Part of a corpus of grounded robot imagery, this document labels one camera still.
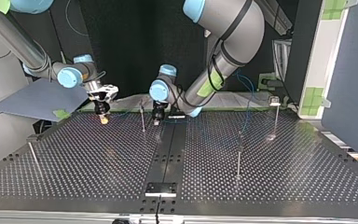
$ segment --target metal bracket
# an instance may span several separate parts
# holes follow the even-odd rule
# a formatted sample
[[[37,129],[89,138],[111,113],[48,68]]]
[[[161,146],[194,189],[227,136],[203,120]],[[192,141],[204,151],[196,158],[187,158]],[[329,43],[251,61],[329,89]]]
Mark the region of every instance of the metal bracket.
[[[356,5],[358,5],[358,0],[347,0],[345,8],[354,7]]]
[[[323,106],[324,108],[330,108],[331,102],[330,102],[329,100],[327,100],[326,98],[323,98],[323,99],[322,99],[322,106]]]
[[[176,183],[148,183],[146,197],[174,198],[176,197]]]
[[[40,142],[42,138],[43,138],[43,134],[32,134],[27,137],[27,142],[31,142],[31,143]]]

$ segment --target white cable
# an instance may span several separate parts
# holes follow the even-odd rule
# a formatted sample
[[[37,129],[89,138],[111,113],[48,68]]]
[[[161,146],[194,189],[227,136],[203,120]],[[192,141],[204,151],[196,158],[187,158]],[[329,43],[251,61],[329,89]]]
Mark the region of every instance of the white cable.
[[[69,18],[68,18],[68,7],[69,7],[69,4],[71,4],[71,1],[72,0],[69,0],[68,3],[66,4],[66,8],[65,8],[65,18],[66,18],[66,22],[68,23],[68,25],[71,27],[71,29],[77,33],[78,35],[83,35],[83,36],[89,36],[87,34],[83,34],[83,33],[80,33],[78,32],[77,29],[75,29],[75,27],[72,26],[71,22],[69,21]]]

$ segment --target green tape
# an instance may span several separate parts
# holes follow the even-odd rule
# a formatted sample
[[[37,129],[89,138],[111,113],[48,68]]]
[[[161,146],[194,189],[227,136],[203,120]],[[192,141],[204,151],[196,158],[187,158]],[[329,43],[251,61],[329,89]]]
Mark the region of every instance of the green tape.
[[[306,88],[301,115],[317,116],[322,105],[324,88]]]
[[[10,0],[0,0],[0,11],[7,14],[10,9]]]
[[[346,0],[325,0],[322,20],[340,20],[345,4]]]
[[[222,88],[222,78],[217,74],[216,71],[213,71],[211,73],[211,81],[213,85],[220,90]],[[205,83],[202,85],[200,90],[197,92],[197,95],[200,97],[208,97],[214,92],[214,89],[211,85],[211,82],[209,81],[209,78],[205,81]]]
[[[266,80],[276,80],[276,76],[275,73],[264,73],[264,74],[260,74],[258,76],[258,86],[257,88],[260,91],[275,91],[275,87],[268,87],[267,85],[264,85],[263,83],[261,83],[263,81],[263,79]]]
[[[69,117],[71,117],[71,114],[66,112],[64,109],[58,109],[58,110],[54,110],[53,114],[55,115],[55,117],[57,117],[58,119],[68,119]]]

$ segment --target small white object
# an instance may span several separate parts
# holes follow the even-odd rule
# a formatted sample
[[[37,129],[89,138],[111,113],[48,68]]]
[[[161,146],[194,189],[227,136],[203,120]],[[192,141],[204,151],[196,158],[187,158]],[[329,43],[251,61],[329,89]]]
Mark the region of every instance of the small white object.
[[[322,99],[322,106],[324,108],[330,108],[331,107],[331,102],[325,98]]]
[[[280,106],[281,102],[278,96],[270,96],[268,98],[269,106]]]
[[[354,7],[357,4],[358,4],[358,0],[347,0],[347,2],[345,3],[345,8]]]
[[[208,36],[209,36],[210,34],[211,34],[211,31],[205,30],[205,32],[204,32],[205,38],[208,38]]]

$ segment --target blue-gray panel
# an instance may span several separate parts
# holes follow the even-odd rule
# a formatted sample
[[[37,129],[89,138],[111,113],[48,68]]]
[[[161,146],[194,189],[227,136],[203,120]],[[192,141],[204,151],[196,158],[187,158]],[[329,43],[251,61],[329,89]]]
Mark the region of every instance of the blue-gray panel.
[[[82,87],[66,89],[58,82],[40,78],[0,102],[0,112],[33,119],[60,121],[55,110],[74,112],[88,98]]]
[[[327,99],[323,126],[358,151],[358,5],[350,9]]]

